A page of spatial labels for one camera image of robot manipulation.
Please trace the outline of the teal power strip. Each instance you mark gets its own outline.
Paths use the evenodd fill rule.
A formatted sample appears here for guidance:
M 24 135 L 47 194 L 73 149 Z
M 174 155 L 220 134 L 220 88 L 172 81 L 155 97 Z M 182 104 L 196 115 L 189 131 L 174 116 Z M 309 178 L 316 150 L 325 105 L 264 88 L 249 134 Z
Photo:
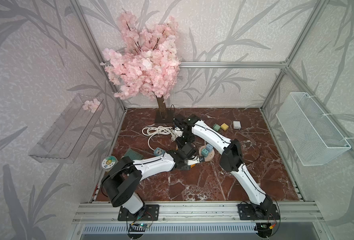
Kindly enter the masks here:
M 157 147 L 155 150 L 154 150 L 154 155 L 155 156 L 163 156 L 165 154 L 165 150 Z

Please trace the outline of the green charger plug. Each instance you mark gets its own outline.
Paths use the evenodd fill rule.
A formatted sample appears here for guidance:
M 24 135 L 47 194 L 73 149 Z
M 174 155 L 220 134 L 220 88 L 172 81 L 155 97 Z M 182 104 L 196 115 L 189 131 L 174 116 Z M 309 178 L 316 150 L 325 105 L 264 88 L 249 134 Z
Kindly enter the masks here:
M 213 129 L 218 132 L 221 129 L 221 126 L 218 124 L 214 124 Z

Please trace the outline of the yellow charger plug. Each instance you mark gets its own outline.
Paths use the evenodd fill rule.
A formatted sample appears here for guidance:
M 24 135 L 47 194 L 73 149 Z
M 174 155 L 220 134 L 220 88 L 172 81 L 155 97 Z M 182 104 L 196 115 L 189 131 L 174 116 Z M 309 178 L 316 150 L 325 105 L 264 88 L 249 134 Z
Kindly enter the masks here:
M 227 124 L 223 123 L 223 124 L 221 125 L 221 129 L 224 130 L 224 131 L 226 131 L 226 130 L 229 129 L 229 126 L 228 126 Z

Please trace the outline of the white charger plug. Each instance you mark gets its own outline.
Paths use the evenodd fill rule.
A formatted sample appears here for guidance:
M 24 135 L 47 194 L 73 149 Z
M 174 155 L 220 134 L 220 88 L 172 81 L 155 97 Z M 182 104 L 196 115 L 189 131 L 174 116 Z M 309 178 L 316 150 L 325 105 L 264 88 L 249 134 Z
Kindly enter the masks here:
M 233 129 L 240 130 L 242 128 L 240 121 L 233 121 Z

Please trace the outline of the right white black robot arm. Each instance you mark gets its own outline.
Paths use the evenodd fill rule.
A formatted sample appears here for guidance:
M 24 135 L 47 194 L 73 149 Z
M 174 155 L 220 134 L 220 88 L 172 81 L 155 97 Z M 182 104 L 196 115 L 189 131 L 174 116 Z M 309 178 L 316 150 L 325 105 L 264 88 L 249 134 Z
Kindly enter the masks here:
M 251 176 L 244 162 L 242 148 L 237 139 L 231 140 L 211 129 L 203 120 L 196 115 L 184 117 L 178 114 L 174 117 L 174 125 L 182 135 L 177 137 L 180 159 L 186 161 L 195 150 L 192 143 L 199 137 L 210 144 L 221 155 L 221 168 L 231 173 L 244 188 L 251 206 L 259 218 L 269 216 L 274 211 L 272 199 L 258 186 Z

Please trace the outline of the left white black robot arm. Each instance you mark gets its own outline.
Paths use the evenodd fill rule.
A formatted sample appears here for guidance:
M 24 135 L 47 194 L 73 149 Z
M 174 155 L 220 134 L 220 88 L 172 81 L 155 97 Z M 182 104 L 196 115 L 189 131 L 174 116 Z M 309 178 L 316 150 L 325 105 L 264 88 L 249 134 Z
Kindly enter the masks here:
M 164 172 L 190 170 L 189 163 L 195 160 L 200 160 L 198 149 L 189 143 L 149 159 L 124 157 L 102 179 L 101 190 L 113 207 L 123 207 L 136 215 L 145 208 L 144 201 L 135 193 L 141 181 Z

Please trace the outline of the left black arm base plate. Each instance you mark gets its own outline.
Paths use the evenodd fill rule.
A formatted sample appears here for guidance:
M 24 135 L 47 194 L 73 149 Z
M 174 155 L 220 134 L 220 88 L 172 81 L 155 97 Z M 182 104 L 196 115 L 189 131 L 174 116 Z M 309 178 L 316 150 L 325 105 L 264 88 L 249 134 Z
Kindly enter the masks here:
M 157 221 L 160 213 L 160 205 L 145 205 L 138 212 L 132 214 L 123 206 L 120 207 L 118 221 Z

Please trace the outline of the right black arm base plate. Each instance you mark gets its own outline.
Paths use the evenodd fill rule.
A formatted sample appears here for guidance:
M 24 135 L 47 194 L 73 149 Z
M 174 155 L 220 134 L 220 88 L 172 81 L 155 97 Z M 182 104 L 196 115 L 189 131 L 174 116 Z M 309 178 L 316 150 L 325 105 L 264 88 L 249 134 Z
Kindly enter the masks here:
M 276 204 L 273 204 L 270 210 L 264 214 L 264 211 L 249 203 L 237 205 L 239 218 L 242 221 L 278 221 L 280 213 Z

